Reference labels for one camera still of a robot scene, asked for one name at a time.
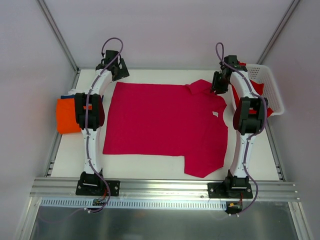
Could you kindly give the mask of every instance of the white laundry basket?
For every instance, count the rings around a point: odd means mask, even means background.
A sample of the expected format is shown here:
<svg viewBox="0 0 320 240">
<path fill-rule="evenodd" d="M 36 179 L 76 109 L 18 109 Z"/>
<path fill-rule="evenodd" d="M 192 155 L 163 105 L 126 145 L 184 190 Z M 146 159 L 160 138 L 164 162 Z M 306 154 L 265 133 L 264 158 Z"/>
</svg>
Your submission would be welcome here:
<svg viewBox="0 0 320 240">
<path fill-rule="evenodd" d="M 285 111 L 284 103 L 270 68 L 265 65 L 247 64 L 246 69 L 250 80 L 258 84 L 264 84 L 263 96 L 268 99 L 268 107 L 273 110 L 271 116 L 283 114 Z M 231 85 L 229 85 L 229 91 L 231 92 L 233 110 L 236 110 L 237 107 Z"/>
</svg>

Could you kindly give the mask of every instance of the white wall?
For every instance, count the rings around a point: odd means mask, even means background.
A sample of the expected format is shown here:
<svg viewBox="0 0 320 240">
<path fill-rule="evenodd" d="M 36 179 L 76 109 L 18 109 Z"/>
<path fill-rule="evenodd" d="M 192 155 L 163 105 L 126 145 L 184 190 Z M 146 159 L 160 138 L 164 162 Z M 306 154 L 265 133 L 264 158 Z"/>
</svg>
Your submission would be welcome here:
<svg viewBox="0 0 320 240">
<path fill-rule="evenodd" d="M 97 66 L 105 40 L 119 37 L 129 67 L 169 69 L 217 69 L 220 41 L 257 62 L 291 1 L 46 0 L 80 67 Z"/>
<path fill-rule="evenodd" d="M 14 234 L 47 164 L 56 98 L 74 72 L 35 0 L 0 2 L 0 239 Z"/>
<path fill-rule="evenodd" d="M 320 238 L 320 1 L 304 0 L 264 64 L 277 79 L 286 112 L 270 118 L 289 181 L 297 181 L 303 208 Z"/>
</svg>

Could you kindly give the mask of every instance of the white tabletop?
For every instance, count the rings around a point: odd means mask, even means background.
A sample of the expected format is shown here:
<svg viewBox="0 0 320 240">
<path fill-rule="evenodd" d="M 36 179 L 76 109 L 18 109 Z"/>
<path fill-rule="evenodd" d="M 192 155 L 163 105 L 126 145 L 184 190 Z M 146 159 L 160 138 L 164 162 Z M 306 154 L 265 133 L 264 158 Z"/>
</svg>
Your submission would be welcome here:
<svg viewBox="0 0 320 240">
<path fill-rule="evenodd" d="M 130 76 L 119 82 L 148 84 L 191 84 L 199 79 L 212 81 L 214 71 L 208 70 L 129 70 Z M 95 70 L 81 70 L 77 90 L 86 90 L 94 80 Z M 103 107 L 107 121 L 111 98 L 116 83 L 109 84 L 104 94 Z M 223 180 L 233 161 L 236 147 L 236 131 L 233 129 L 233 108 L 229 92 L 221 95 L 227 107 L 223 114 L 228 126 L 228 146 L 224 167 L 212 172 L 205 178 L 184 173 L 183 156 L 160 155 L 103 155 L 102 149 L 106 136 L 106 121 L 100 134 L 100 157 L 105 178 L 116 179 L 168 179 L 168 180 Z M 64 134 L 56 155 L 52 177 L 79 178 L 84 170 L 85 146 L 81 133 Z M 257 136 L 250 159 L 249 172 L 255 180 L 278 181 L 278 173 L 269 145 L 266 131 Z"/>
</svg>

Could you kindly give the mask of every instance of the red shirt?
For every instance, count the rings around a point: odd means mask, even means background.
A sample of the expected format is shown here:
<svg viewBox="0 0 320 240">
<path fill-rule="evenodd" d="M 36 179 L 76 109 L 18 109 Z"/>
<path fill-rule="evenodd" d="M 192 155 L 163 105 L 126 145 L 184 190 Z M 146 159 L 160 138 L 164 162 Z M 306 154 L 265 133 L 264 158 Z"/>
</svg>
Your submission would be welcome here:
<svg viewBox="0 0 320 240">
<path fill-rule="evenodd" d="M 184 156 L 184 172 L 200 178 L 223 167 L 227 105 L 210 87 L 205 80 L 190 85 L 117 82 L 103 153 Z"/>
</svg>

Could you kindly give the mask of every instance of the wire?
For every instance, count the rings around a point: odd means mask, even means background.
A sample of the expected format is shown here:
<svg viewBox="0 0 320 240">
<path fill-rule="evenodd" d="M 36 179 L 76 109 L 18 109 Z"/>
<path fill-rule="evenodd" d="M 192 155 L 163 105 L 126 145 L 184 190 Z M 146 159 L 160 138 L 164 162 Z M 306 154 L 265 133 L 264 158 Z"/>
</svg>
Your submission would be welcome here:
<svg viewBox="0 0 320 240">
<path fill-rule="evenodd" d="M 117 38 L 117 37 L 111 37 L 109 38 L 107 41 L 105 41 L 105 43 L 103 44 L 102 46 L 102 49 L 101 49 L 101 52 L 103 53 L 103 50 L 104 50 L 104 47 L 105 45 L 111 41 L 111 40 L 118 40 L 120 43 L 121 43 L 121 49 L 119 50 L 119 52 L 116 54 L 116 56 L 102 69 L 102 71 L 100 72 L 100 74 L 96 77 L 96 79 L 93 81 L 92 85 L 91 85 L 91 88 L 86 96 L 86 102 L 85 102 L 85 122 L 84 122 L 84 127 L 85 127 L 85 131 L 86 131 L 86 134 L 87 134 L 87 137 L 86 137 L 86 157 L 87 159 L 89 159 L 89 165 L 92 169 L 92 171 L 103 181 L 103 183 L 105 184 L 107 190 L 108 190 L 108 198 L 107 200 L 105 201 L 105 203 L 97 210 L 92 210 L 90 209 L 89 212 L 91 213 L 97 213 L 97 212 L 100 212 L 109 202 L 110 200 L 110 197 L 111 197 L 111 191 L 110 191 L 110 188 L 109 188 L 109 185 L 108 183 L 106 182 L 106 180 L 95 170 L 94 166 L 92 165 L 92 162 L 91 162 L 91 158 L 90 158 L 90 154 L 89 154 L 89 139 L 90 139 L 90 133 L 89 133 L 89 130 L 88 130 L 88 115 L 89 115 L 89 97 L 90 97 L 90 94 L 96 84 L 96 82 L 99 80 L 99 78 L 101 77 L 101 75 L 105 72 L 105 70 L 119 57 L 119 55 L 121 54 L 123 48 L 124 48 L 124 43 L 123 41 L 120 39 L 120 38 Z"/>
<path fill-rule="evenodd" d="M 222 47 L 222 57 L 220 56 L 219 54 L 219 51 L 218 51 L 218 46 L 221 45 Z M 250 82 L 249 80 L 245 77 L 245 75 L 243 75 L 238 69 L 235 69 L 233 66 L 230 66 L 229 64 L 225 63 L 224 61 L 224 54 L 225 54 L 225 47 L 224 47 L 224 44 L 222 42 L 218 42 L 216 45 L 215 45 L 215 52 L 216 52 L 216 55 L 217 57 L 219 58 L 219 60 L 225 65 L 227 66 L 228 68 L 230 68 L 231 70 L 235 71 L 237 74 L 239 74 L 243 80 L 245 81 L 246 85 L 248 86 L 249 88 L 249 91 L 250 91 L 250 94 L 254 97 L 257 97 L 259 99 L 261 99 L 262 103 L 263 103 L 263 111 L 264 111 L 264 119 L 263 119 L 263 123 L 262 123 L 262 127 L 261 129 L 257 132 L 257 133 L 254 133 L 252 135 L 250 135 L 247 140 L 246 140 L 246 145 L 245 145 L 245 151 L 244 151 L 244 157 L 243 157 L 243 168 L 244 168 L 244 171 L 246 173 L 246 175 L 249 177 L 249 179 L 254 183 L 255 185 L 255 196 L 252 200 L 252 202 L 245 208 L 243 209 L 240 213 L 244 213 L 247 209 L 249 209 L 254 203 L 255 201 L 257 200 L 257 197 L 258 197 L 258 192 L 259 192 L 259 187 L 258 187 L 258 183 L 252 178 L 252 176 L 249 174 L 248 170 L 247 170 L 247 155 L 248 155 L 248 149 L 249 149 L 249 144 L 250 144 L 250 140 L 252 137 L 254 136 L 257 136 L 259 135 L 260 133 L 263 132 L 263 130 L 266 128 L 266 123 L 267 123 L 267 103 L 266 103 L 266 100 L 263 96 L 260 96 L 259 94 L 255 94 L 253 92 L 253 89 L 250 85 Z"/>
</svg>

